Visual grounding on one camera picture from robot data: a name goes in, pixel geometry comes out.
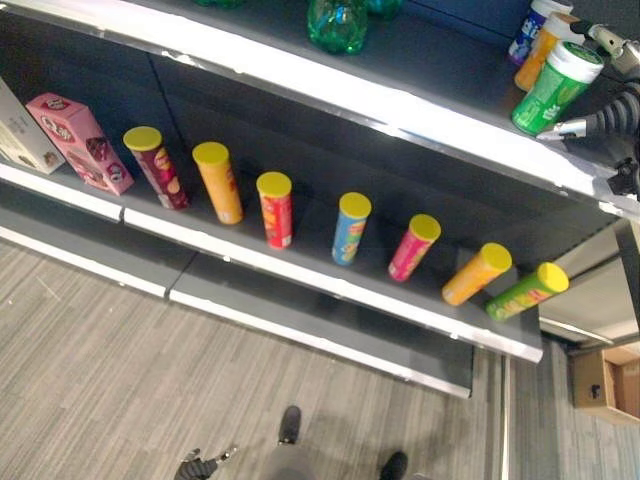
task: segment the store shelf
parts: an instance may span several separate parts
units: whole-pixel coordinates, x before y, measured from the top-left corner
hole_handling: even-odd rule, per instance
[[[202,192],[196,193],[191,207],[183,211],[162,208],[150,189],[141,184],[135,185],[123,199],[127,225],[357,302],[398,317],[398,321],[409,321],[453,339],[532,362],[542,358],[537,311],[500,324],[482,309],[486,296],[478,295],[474,302],[459,308],[442,301],[440,287],[455,269],[455,265],[447,267],[444,259],[455,257],[453,247],[439,245],[434,250],[438,253],[427,256],[405,284],[391,280],[386,268],[396,245],[390,245],[389,241],[399,238],[402,232],[379,218],[369,220],[355,263],[344,268],[336,265],[330,254],[336,208],[316,200],[294,198],[293,244],[284,251],[274,251],[264,239],[257,198],[248,201],[242,223],[231,227],[217,221]],[[459,262],[465,260],[465,255],[468,253],[458,254]],[[513,281],[515,273],[492,284],[495,291],[490,293],[497,293]]]
[[[164,297],[194,252],[1,185],[0,238]]]
[[[530,184],[640,220],[615,172],[518,132],[521,98],[504,52],[421,18],[372,22],[358,56],[310,45],[306,2],[226,11],[187,0],[7,0],[5,10],[214,71]]]
[[[85,185],[69,164],[62,165],[51,175],[43,175],[11,164],[0,155],[0,180],[109,220],[120,221],[122,206],[117,197]]]
[[[169,294],[405,380],[467,398],[473,347],[284,280],[198,255]]]

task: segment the blue pringles can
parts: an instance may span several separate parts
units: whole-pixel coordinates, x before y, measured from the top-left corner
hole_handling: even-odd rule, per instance
[[[345,193],[340,197],[340,213],[336,225],[331,254],[338,265],[351,265],[358,251],[362,232],[371,213],[371,202],[357,192]]]
[[[531,52],[533,41],[551,12],[569,14],[571,10],[573,10],[571,0],[533,0],[527,18],[522,22],[520,31],[509,47],[509,60],[516,65],[522,65]]]

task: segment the white shelf edge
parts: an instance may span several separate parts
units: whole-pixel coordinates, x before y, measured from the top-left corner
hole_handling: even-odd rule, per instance
[[[122,213],[121,205],[79,192],[71,187],[60,185],[48,178],[25,172],[24,170],[4,163],[0,163],[0,178],[14,185],[74,205],[110,220],[120,221],[120,215]]]
[[[116,270],[114,268],[98,263],[95,260],[91,260],[89,258],[76,255],[75,253],[71,253],[58,247],[54,247],[45,242],[36,240],[2,226],[0,226],[0,238],[4,238],[5,240],[9,240],[10,242],[16,243],[31,250],[35,250],[36,252],[42,253],[43,255],[53,257],[57,260],[69,263],[102,277],[115,280],[118,283],[128,285],[138,290],[142,290],[143,292],[150,293],[151,295],[164,297],[166,294],[166,288],[162,285],[157,285],[153,282],[149,282],[148,280],[144,280],[126,272]]]
[[[246,247],[221,240],[204,232],[173,224],[166,220],[125,208],[125,224],[166,236],[184,245],[189,245],[221,257],[248,264],[265,272],[284,276],[296,282],[318,288],[336,297],[372,306],[383,312],[399,315],[424,327],[446,332],[454,340],[466,340],[493,350],[508,353],[519,358],[538,363],[542,359],[542,349],[502,337],[487,329],[477,328],[460,320],[425,310],[407,302],[369,289],[354,285],[340,278],[325,275],[293,263],[280,260]]]
[[[204,68],[209,62],[239,75],[261,79],[306,97],[379,122],[389,135],[407,132],[447,145],[498,166],[512,169],[567,190],[599,200],[608,213],[640,220],[635,203],[617,198],[604,182],[616,172],[595,166],[569,153],[548,148],[533,138],[507,131],[462,113],[436,105],[406,91],[389,88],[237,34],[193,20],[122,0],[4,0],[16,6],[56,16],[95,29],[113,32],[160,47],[163,56]],[[181,32],[167,35],[166,32]],[[224,45],[224,48],[211,48]],[[587,172],[598,170],[600,175]]]
[[[228,318],[235,322],[258,330],[262,330],[264,332],[284,337],[289,340],[294,340],[298,343],[302,343],[304,345],[317,348],[334,355],[338,355],[342,358],[367,365],[377,370],[381,370],[390,373],[391,375],[401,377],[405,380],[434,388],[436,390],[454,395],[459,398],[469,398],[471,395],[471,390],[468,388],[464,388],[459,385],[446,382],[439,378],[417,372],[410,368],[397,365],[393,362],[382,360],[358,350],[345,347],[344,345],[332,342],[330,340],[327,340],[326,338],[316,337],[299,330],[278,325],[277,323],[264,320],[254,315],[249,315],[225,305],[214,303],[208,299],[199,298],[176,290],[171,290],[169,292],[169,299],[174,302],[211,313],[213,315]]]

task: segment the black shoe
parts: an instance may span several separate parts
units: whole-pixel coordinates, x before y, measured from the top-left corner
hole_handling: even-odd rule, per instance
[[[382,467],[380,480],[400,480],[407,471],[408,463],[409,459],[404,452],[395,452]]]
[[[280,432],[278,433],[278,444],[286,443],[293,445],[298,441],[300,432],[300,419],[302,412],[295,405],[290,405],[284,411],[280,421]]]

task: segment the maroon pringles can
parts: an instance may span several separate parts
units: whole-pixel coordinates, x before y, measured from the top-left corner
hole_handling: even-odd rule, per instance
[[[162,206],[172,210],[188,207],[189,199],[162,144],[160,131],[153,127],[135,127],[125,133],[122,140],[138,161]]]

